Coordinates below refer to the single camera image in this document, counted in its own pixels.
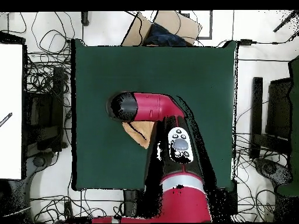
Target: white floor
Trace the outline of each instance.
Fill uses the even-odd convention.
[[[151,18],[152,11],[145,11],[144,15]],[[209,15],[208,11],[195,11],[199,23],[203,26],[200,36],[209,35]],[[298,21],[293,20],[277,33],[274,33],[274,28],[290,13],[289,10],[214,10],[213,11],[213,39],[202,40],[204,46],[217,46],[223,40],[240,40],[252,39],[261,43],[269,42],[284,42],[295,31],[298,30]],[[73,35],[75,38],[82,39],[82,25],[80,12],[57,12],[58,16],[64,25],[65,32],[69,38]],[[62,25],[54,12],[39,12],[35,13],[22,13],[26,22],[26,32],[16,34],[26,38],[28,52],[40,51],[37,42],[50,30],[56,29],[63,32]],[[196,17],[190,11],[190,17],[196,20]],[[88,46],[96,45],[120,45],[123,37],[125,36],[133,17],[125,12],[89,12],[90,25],[84,27],[83,40]],[[0,30],[7,29],[6,15],[0,16]],[[22,32],[25,30],[24,22],[20,13],[9,14],[9,30]],[[52,35],[48,35],[42,45],[49,47]],[[63,44],[60,38],[55,38],[51,49],[53,51],[61,49]],[[267,100],[267,89],[270,81],[280,78],[289,77],[287,62],[297,55],[299,55],[299,38],[295,38],[292,42],[286,44],[255,44],[249,47],[240,47],[239,49],[239,63],[238,63],[238,104],[237,104],[237,117],[251,106],[251,85],[252,78],[256,76],[263,77],[263,101]],[[267,104],[263,105],[263,130],[265,130]],[[244,114],[238,121],[237,132],[248,133],[250,122],[250,111]],[[68,123],[67,128],[71,127],[71,121]],[[31,189],[31,198],[53,197],[55,195],[67,195],[68,184],[71,176],[71,148],[64,149],[60,153],[60,157],[55,166],[49,167],[43,172],[36,174]],[[263,178],[255,172],[251,166],[245,169],[239,169],[239,177],[246,182],[252,191],[253,197],[262,189],[268,188],[272,190],[269,180]],[[80,204],[80,192],[69,190],[70,197],[73,200],[78,200]],[[245,184],[238,185],[238,195],[240,198],[249,196],[249,190]],[[108,215],[114,215],[113,207],[118,206],[119,202],[123,199],[123,193],[120,190],[88,190],[86,199],[91,208],[102,208]],[[274,198],[269,192],[263,192],[259,196],[259,200],[263,204],[274,203]],[[40,200],[32,202],[32,214],[35,215],[42,207],[46,206],[49,201]],[[241,200],[239,202],[240,209],[250,209],[252,199]],[[87,208],[86,202],[82,201],[82,206]],[[74,214],[80,212],[80,208],[74,207]],[[96,211],[93,215],[102,215],[101,211]],[[244,217],[248,221],[253,221],[255,215],[241,214],[237,216],[238,219]],[[44,214],[41,220],[49,220],[49,216]]]

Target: black cable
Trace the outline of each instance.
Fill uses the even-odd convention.
[[[237,119],[237,121],[236,121],[236,124],[238,123],[238,120],[241,118],[241,116],[244,115],[245,113],[247,113],[248,111],[250,111],[251,109],[252,109],[252,107],[249,108],[248,110],[244,111],[244,112],[238,117],[238,119]]]
[[[175,11],[175,13],[176,13],[176,15],[178,16],[179,21],[180,21],[180,16],[179,16],[179,14],[177,13],[177,11]],[[175,33],[175,35],[177,35],[177,33],[180,31],[180,25],[181,25],[181,22],[180,22],[180,24],[179,24],[179,29],[178,29],[178,31]]]
[[[131,16],[134,16],[135,18],[138,18],[139,19],[139,21],[140,21],[140,28],[139,28],[139,35],[140,35],[140,37],[141,37],[141,41],[140,41],[140,44],[138,45],[138,46],[140,46],[141,44],[142,44],[142,42],[143,42],[143,37],[142,37],[142,35],[141,35],[141,33],[140,33],[140,31],[141,31],[141,28],[142,28],[142,20],[139,18],[139,16],[138,16],[138,12],[137,12],[137,14],[136,15],[134,15],[134,14],[132,14],[132,13],[130,13],[130,12],[128,12],[128,11],[125,11],[125,13],[128,13],[129,15],[131,15]]]
[[[115,216],[114,216],[115,218],[124,216],[124,212],[122,210],[122,206],[124,205],[124,203],[125,203],[125,201],[121,202],[118,207],[117,206],[113,207],[113,211],[115,212]]]
[[[82,191],[80,191],[80,217],[82,216]]]
[[[151,20],[150,20],[150,21],[152,21],[152,14],[153,14],[154,12],[155,12],[155,11],[153,10],[152,13],[151,13]]]
[[[258,196],[259,196],[260,193],[263,193],[264,191],[270,192],[270,193],[272,193],[273,195],[276,195],[276,194],[275,194],[275,192],[273,192],[273,191],[270,191],[270,190],[268,190],[268,189],[264,189],[264,190],[259,191],[259,192],[257,193],[256,197],[255,197],[255,198],[256,198],[256,201],[255,201],[255,202],[256,202],[256,206],[257,206],[256,209],[258,210],[258,214],[259,214],[260,218],[263,220],[263,222],[267,222],[267,221],[266,221],[265,219],[263,219],[262,216],[260,215],[260,211],[259,211],[259,207],[258,207],[258,206],[259,206],[259,205],[258,205]],[[273,209],[272,209],[272,207],[270,208],[270,210],[268,209],[268,211],[269,211],[270,213],[273,213]]]
[[[278,45],[278,44],[285,44],[285,43],[288,43],[290,41],[293,41],[294,38],[296,38],[296,36],[299,35],[299,30],[297,30],[294,34],[291,35],[290,38],[288,38],[286,41],[284,42],[269,42],[269,43],[263,43],[263,42],[257,42],[257,41],[254,41],[253,44],[272,44],[272,45]]]
[[[20,12],[20,15],[21,15],[23,23],[25,25],[25,30],[24,31],[11,31],[11,30],[9,30],[9,26],[8,26],[7,30],[1,30],[0,32],[25,33],[27,31],[27,25],[26,25],[26,22],[25,22],[24,17],[23,17],[21,12]]]

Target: green table surface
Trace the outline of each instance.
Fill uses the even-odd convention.
[[[144,187],[147,150],[105,110],[118,91],[180,96],[191,108],[218,187],[232,189],[236,42],[212,47],[87,47],[75,40],[75,188]]]

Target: cardboard box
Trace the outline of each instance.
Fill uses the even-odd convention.
[[[132,24],[124,37],[121,46],[141,46],[147,39],[152,23],[140,12],[132,21]],[[187,46],[193,43],[201,31],[201,25],[194,20],[186,18],[174,10],[159,10],[154,18],[154,23],[166,28],[170,33],[176,34],[187,42]]]

